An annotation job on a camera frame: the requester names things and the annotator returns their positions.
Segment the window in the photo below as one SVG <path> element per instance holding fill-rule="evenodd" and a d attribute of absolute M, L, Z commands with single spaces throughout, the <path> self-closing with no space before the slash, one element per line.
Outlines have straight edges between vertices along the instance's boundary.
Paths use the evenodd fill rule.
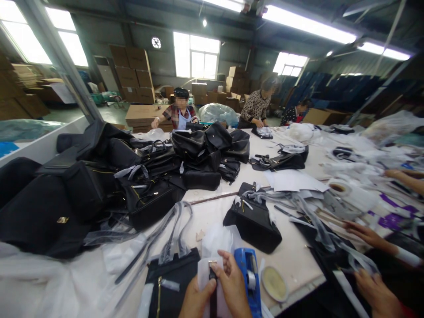
<path fill-rule="evenodd" d="M 52 63 L 14 1 L 0 0 L 0 24 L 25 60 Z"/>
<path fill-rule="evenodd" d="M 306 65 L 307 60 L 307 57 L 301 55 L 280 52 L 273 72 L 278 73 L 278 75 L 298 77 L 302 68 Z"/>
<path fill-rule="evenodd" d="M 68 11 L 45 8 L 52 24 L 57 28 L 63 44 L 65 44 L 72 61 L 77 66 L 88 67 L 80 37 L 76 33 L 74 22 Z"/>
<path fill-rule="evenodd" d="M 177 77 L 214 80 L 218 69 L 219 40 L 174 32 Z"/>

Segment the stack of paper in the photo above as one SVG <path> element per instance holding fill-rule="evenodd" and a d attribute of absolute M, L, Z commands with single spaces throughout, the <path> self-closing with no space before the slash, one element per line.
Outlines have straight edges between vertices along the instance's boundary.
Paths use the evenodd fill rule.
<path fill-rule="evenodd" d="M 274 191 L 300 191 L 313 190 L 324 192 L 329 189 L 327 185 L 299 170 L 264 171 L 265 177 Z"/>

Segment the patterned blouse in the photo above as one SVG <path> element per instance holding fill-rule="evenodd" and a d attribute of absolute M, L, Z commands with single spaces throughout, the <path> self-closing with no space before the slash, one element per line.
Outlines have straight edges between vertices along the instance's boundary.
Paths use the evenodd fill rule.
<path fill-rule="evenodd" d="M 243 107 L 240 117 L 245 121 L 252 122 L 252 119 L 266 119 L 266 109 L 268 108 L 271 97 L 263 99 L 261 90 L 250 94 L 246 104 Z"/>

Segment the sleeve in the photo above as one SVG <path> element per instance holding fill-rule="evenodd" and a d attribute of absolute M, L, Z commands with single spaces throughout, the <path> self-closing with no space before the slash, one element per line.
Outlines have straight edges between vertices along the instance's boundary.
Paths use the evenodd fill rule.
<path fill-rule="evenodd" d="M 167 119 L 167 120 L 171 120 L 171 116 L 172 116 L 172 106 L 170 105 L 168 108 L 165 109 L 165 111 L 162 113 L 162 115 Z"/>

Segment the apron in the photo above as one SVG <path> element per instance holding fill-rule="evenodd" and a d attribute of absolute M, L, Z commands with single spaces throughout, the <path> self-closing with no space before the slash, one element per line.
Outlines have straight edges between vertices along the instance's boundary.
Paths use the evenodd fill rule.
<path fill-rule="evenodd" d="M 175 130 L 185 130 L 185 129 L 186 129 L 186 124 L 187 124 L 188 122 L 191 122 L 191 114 L 190 114 L 189 110 L 188 110 L 188 109 L 186 109 L 185 111 L 189 113 L 189 118 L 188 118 L 188 119 L 186 119 L 186 118 L 185 118 L 185 117 L 181 114 L 181 111 L 180 111 L 180 110 L 178 110 L 178 114 L 179 114 L 179 118 L 178 118 L 178 127 L 177 127 L 177 129 L 175 129 Z"/>

